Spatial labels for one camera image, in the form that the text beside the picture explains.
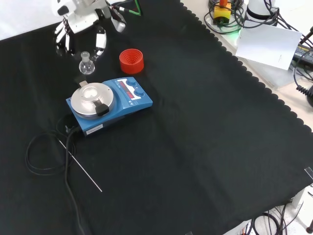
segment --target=black tablecloth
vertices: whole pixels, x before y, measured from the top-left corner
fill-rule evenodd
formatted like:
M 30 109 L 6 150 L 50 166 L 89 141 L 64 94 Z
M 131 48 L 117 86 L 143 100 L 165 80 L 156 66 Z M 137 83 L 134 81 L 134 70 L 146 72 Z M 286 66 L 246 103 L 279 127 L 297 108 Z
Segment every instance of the black tablecloth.
M 76 138 L 70 184 L 95 235 L 221 235 L 291 198 L 311 181 L 311 130 L 205 30 L 177 0 L 142 0 L 127 32 L 103 23 L 108 44 L 89 82 L 126 76 L 119 54 L 137 48 L 135 76 L 154 101 L 107 130 Z M 27 171 L 31 138 L 70 113 L 78 63 L 59 57 L 56 25 L 0 42 L 0 230 L 4 235 L 79 234 L 63 175 Z M 78 39 L 94 47 L 95 34 Z M 32 150 L 55 163 L 49 139 Z

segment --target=power cord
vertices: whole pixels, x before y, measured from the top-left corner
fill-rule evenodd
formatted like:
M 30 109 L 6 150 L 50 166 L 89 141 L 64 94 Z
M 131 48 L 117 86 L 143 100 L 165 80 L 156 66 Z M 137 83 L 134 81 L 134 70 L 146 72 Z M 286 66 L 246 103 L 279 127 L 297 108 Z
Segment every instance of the power cord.
M 275 225 L 276 225 L 276 233 L 275 233 L 275 235 L 279 235 L 279 227 L 280 227 L 280 225 L 279 225 L 279 223 L 278 223 L 278 220 L 277 220 L 273 215 L 271 215 L 270 213 L 262 213 L 262 215 L 256 217 L 256 218 L 253 220 L 253 224 L 252 224 L 251 226 L 253 227 L 253 230 L 254 230 L 255 234 L 256 234 L 256 235 L 259 235 L 258 232 L 257 232 L 256 229 L 255 229 L 255 221 L 256 221 L 257 218 L 259 218 L 259 217 L 261 217 L 261 216 L 267 216 L 267 217 L 268 217 L 268 221 L 269 221 L 269 219 L 271 219 L 271 220 L 274 221 L 274 223 L 275 223 Z
M 77 202 L 75 200 L 74 194 L 72 192 L 72 189 L 70 188 L 69 184 L 68 184 L 68 179 L 67 179 L 67 175 L 68 175 L 68 163 L 69 163 L 69 145 L 70 145 L 70 138 L 72 137 L 72 135 L 76 132 L 79 132 L 80 128 L 79 127 L 75 127 L 74 129 L 71 130 L 71 132 L 69 133 L 68 137 L 67 137 L 67 142 L 66 142 L 66 160 L 65 160 L 65 171 L 64 171 L 64 181 L 65 181 L 65 185 L 67 187 L 68 193 L 72 199 L 72 202 L 74 204 L 75 207 L 75 212 L 76 212 L 76 219 L 77 219 L 77 223 L 78 223 L 78 228 L 81 231 L 82 235 L 85 235 L 85 231 L 82 227 L 81 221 L 80 221 L 80 212 L 78 209 L 78 205 Z
M 313 88 L 311 87 L 311 88 L 308 90 L 308 89 L 306 89 L 306 88 L 300 86 L 300 85 L 297 83 L 297 80 L 296 80 L 296 78 L 295 78 L 295 72 L 296 72 L 296 71 L 299 72 L 299 71 L 297 70 L 297 68 L 298 68 L 298 65 L 299 65 L 300 61 L 302 60 L 302 58 L 303 58 L 304 56 L 306 56 L 307 54 L 311 53 L 311 52 L 313 52 L 313 48 L 310 49 L 310 50 L 308 50 L 307 52 L 305 52 L 305 53 L 298 59 L 298 61 L 296 62 L 295 66 L 294 66 L 294 68 L 293 68 L 293 71 L 292 71 L 294 82 L 295 82 L 296 85 L 297 85 L 297 88 L 296 88 L 296 89 L 297 89 L 298 91 L 300 91 L 302 94 L 304 94 L 304 95 L 306 95 L 306 96 L 308 96 L 308 97 L 313 97 Z
M 57 128 L 58 125 L 56 125 L 56 130 L 50 130 L 50 131 L 45 131 L 42 132 L 38 135 L 36 135 L 28 144 L 27 149 L 26 149 L 26 153 L 25 153 L 25 164 L 27 169 L 36 175 L 44 175 L 44 176 L 49 176 L 49 175 L 56 175 L 59 173 L 64 172 L 64 181 L 65 181 L 65 185 L 66 188 L 68 190 L 68 193 L 71 197 L 71 200 L 73 202 L 73 205 L 75 207 L 75 213 L 76 213 L 76 219 L 77 219 L 77 223 L 78 223 L 78 228 L 81 232 L 81 235 L 86 235 L 85 231 L 82 227 L 81 224 L 81 215 L 80 215 L 80 211 L 77 205 L 77 202 L 75 200 L 75 197 L 73 195 L 73 192 L 69 186 L 68 183 L 68 168 L 72 165 L 73 160 L 72 158 L 69 158 L 69 152 L 71 151 L 72 156 L 75 156 L 76 153 L 76 147 L 74 145 L 73 142 L 71 142 L 71 137 L 73 136 L 73 134 L 78 133 L 81 131 L 80 127 L 73 127 L 69 130 L 68 135 L 65 135 L 63 133 L 61 133 L 61 131 Z M 50 136 L 50 137 L 54 137 L 58 142 L 60 142 L 62 145 L 62 141 L 61 139 L 65 139 L 66 140 L 66 157 L 65 157 L 65 162 L 59 166 L 55 166 L 55 167 L 49 167 L 49 168 L 39 168 L 36 166 L 33 166 L 30 162 L 30 148 L 33 146 L 33 144 L 42 136 Z
M 138 12 L 120 6 L 123 3 L 132 2 L 132 1 L 133 0 L 127 0 L 127 1 L 119 2 L 119 3 L 115 4 L 115 5 L 110 5 L 110 6 L 113 7 L 114 9 L 118 10 L 118 11 L 129 12 L 129 13 L 137 15 L 137 16 L 142 16 L 141 6 L 140 6 L 140 3 L 139 3 L 138 0 L 134 0 Z

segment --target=sheet of paper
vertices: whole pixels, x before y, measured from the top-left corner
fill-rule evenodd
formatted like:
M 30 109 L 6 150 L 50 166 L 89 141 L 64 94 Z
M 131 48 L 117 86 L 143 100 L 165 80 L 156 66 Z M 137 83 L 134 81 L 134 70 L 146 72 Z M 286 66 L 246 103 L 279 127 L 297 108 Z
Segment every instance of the sheet of paper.
M 246 21 L 245 26 L 258 23 Z M 302 33 L 267 24 L 243 28 L 236 56 L 288 70 Z

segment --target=white surface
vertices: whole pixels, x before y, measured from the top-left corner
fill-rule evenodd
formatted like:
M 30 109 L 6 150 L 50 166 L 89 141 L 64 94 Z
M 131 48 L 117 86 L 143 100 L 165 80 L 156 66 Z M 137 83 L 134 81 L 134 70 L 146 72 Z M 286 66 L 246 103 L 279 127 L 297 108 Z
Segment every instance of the white surface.
M 246 21 L 245 26 L 259 23 Z M 243 28 L 238 39 L 236 56 L 288 70 L 302 33 L 267 24 Z
M 121 0 L 109 0 L 115 3 Z M 60 22 L 51 0 L 0 0 L 0 40 Z

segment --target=white robotic arm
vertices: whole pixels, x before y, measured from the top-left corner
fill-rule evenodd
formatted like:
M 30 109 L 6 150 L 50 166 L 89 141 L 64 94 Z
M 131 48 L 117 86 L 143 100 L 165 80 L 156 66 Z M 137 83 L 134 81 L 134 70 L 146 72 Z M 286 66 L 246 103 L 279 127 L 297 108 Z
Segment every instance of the white robotic arm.
M 57 48 L 65 47 L 71 54 L 74 54 L 71 36 L 98 24 L 101 19 L 111 18 L 118 32 L 124 31 L 126 27 L 122 15 L 110 8 L 105 0 L 52 0 L 52 11 L 56 16 L 64 17 L 54 32 Z M 107 36 L 100 25 L 97 27 L 95 51 L 100 56 L 106 47 Z

